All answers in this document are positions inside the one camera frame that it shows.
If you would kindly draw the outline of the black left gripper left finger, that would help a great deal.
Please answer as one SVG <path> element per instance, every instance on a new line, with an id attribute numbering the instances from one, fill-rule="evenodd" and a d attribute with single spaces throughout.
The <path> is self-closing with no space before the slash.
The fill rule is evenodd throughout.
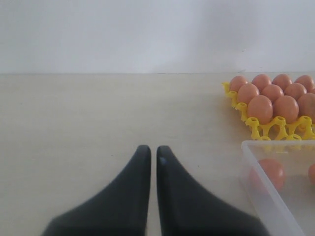
<path id="1" fill-rule="evenodd" d="M 140 145 L 113 181 L 57 216 L 44 236 L 144 236 L 151 185 L 151 150 Z"/>

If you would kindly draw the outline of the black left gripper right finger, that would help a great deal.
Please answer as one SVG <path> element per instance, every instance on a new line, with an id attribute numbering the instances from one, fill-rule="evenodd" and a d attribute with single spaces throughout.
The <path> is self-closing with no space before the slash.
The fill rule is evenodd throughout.
<path id="1" fill-rule="evenodd" d="M 169 146 L 157 148 L 157 198 L 164 236 L 267 236 L 261 221 L 213 195 Z"/>

